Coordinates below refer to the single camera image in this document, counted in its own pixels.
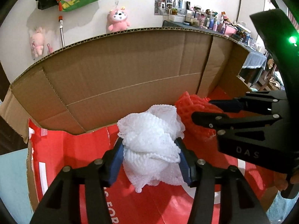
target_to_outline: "pink plush toy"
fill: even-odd
[[[44,49],[44,35],[42,34],[41,27],[36,29],[35,34],[31,36],[30,46],[33,50],[35,58],[37,58],[39,55],[42,55],[42,51]]]
[[[115,9],[110,11],[109,20],[112,23],[108,30],[111,32],[118,32],[126,30],[131,24],[127,21],[127,14],[125,8],[122,7],[121,10]]]

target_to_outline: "red paper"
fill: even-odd
[[[209,97],[211,99],[228,98],[219,88]],[[44,179],[44,175],[47,178],[47,186],[50,186],[64,166],[70,165],[72,168],[78,168],[88,165],[91,161],[101,158],[105,151],[113,148],[118,137],[116,125],[78,136],[51,130],[48,130],[46,136],[41,136],[41,129],[31,121],[29,127],[35,131],[31,142],[39,201],[43,196],[41,178]],[[193,150],[199,158],[205,159],[215,167],[238,166],[236,158],[217,151],[215,137],[209,141],[199,141],[186,131],[183,141],[186,147]],[[39,171],[40,162],[45,163],[45,173]],[[245,178],[257,197],[261,198],[266,188],[273,182],[273,172],[246,163]],[[160,182],[158,186],[146,185],[141,193],[136,193],[123,168],[114,185],[105,191],[113,223],[187,223],[193,203],[193,198],[182,186],[167,185],[163,182]],[[218,223],[219,207],[220,204],[214,205],[213,224]],[[84,186],[80,186],[80,211],[82,224],[87,224]]]

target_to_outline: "crumpled white gauze cloth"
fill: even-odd
[[[160,181],[181,185],[178,163],[185,126],[172,105],[153,105],[144,113],[133,113],[118,121],[118,136],[123,138],[124,170],[140,193],[143,186],[157,186]]]

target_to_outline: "green led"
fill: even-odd
[[[294,37],[294,36],[290,37],[290,38],[289,38],[289,42],[290,42],[291,44],[296,44],[296,43],[297,43],[297,37]]]

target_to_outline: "cardboard box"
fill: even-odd
[[[0,115],[28,142],[29,118],[39,127],[78,135],[154,104],[173,105],[185,91],[206,97],[219,85],[231,97],[242,96],[249,88],[237,75],[248,53],[225,36],[183,28],[101,35],[28,68],[10,85]]]

